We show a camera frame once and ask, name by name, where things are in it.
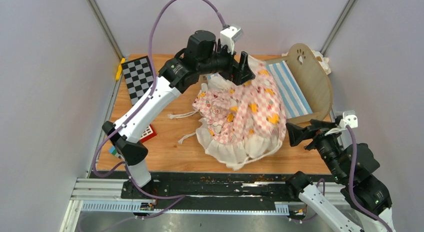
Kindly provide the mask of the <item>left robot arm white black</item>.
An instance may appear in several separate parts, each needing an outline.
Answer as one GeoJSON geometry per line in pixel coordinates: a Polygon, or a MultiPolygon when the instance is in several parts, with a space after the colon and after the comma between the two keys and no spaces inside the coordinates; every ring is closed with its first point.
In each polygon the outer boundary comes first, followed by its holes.
{"type": "Polygon", "coordinates": [[[196,31],[189,37],[187,46],[165,62],[141,100],[116,122],[103,124],[102,130],[123,157],[135,184],[133,190],[140,198],[148,198],[153,193],[145,161],[148,149],[140,139],[158,114],[196,84],[201,75],[218,73],[235,85],[255,78],[248,67],[246,52],[241,53],[239,61],[235,59],[235,43],[243,34],[236,26],[221,30],[219,39],[212,32],[196,31]]]}

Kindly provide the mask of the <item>pink checkered duck cushion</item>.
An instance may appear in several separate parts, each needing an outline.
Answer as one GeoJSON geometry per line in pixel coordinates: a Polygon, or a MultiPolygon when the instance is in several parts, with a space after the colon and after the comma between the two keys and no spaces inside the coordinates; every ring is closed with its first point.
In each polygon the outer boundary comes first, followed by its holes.
{"type": "Polygon", "coordinates": [[[169,114],[169,119],[200,114],[193,133],[205,154],[237,171],[275,154],[286,136],[286,113],[278,85],[264,61],[248,57],[254,79],[236,86],[210,75],[192,103],[192,112],[169,114]]]}

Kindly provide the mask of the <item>wooden pet bed striped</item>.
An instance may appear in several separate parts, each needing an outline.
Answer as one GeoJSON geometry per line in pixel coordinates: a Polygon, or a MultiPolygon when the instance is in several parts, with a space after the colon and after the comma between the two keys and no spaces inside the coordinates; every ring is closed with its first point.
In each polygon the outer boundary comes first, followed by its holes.
{"type": "Polygon", "coordinates": [[[277,83],[287,122],[301,124],[328,117],[332,85],[309,46],[297,43],[285,56],[262,61],[277,83]]]}

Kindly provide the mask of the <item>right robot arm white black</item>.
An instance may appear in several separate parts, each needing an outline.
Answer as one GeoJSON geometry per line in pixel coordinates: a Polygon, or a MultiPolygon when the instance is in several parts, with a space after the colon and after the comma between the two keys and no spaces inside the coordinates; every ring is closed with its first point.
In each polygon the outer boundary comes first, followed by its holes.
{"type": "Polygon", "coordinates": [[[335,182],[343,185],[341,194],[355,210],[361,224],[347,218],[324,196],[324,192],[301,171],[287,181],[286,195],[310,206],[333,231],[395,231],[392,200],[388,188],[374,175],[379,162],[366,143],[357,143],[353,128],[356,115],[338,116],[335,122],[312,119],[307,127],[287,123],[291,147],[304,140],[306,150],[317,150],[335,182]]]}

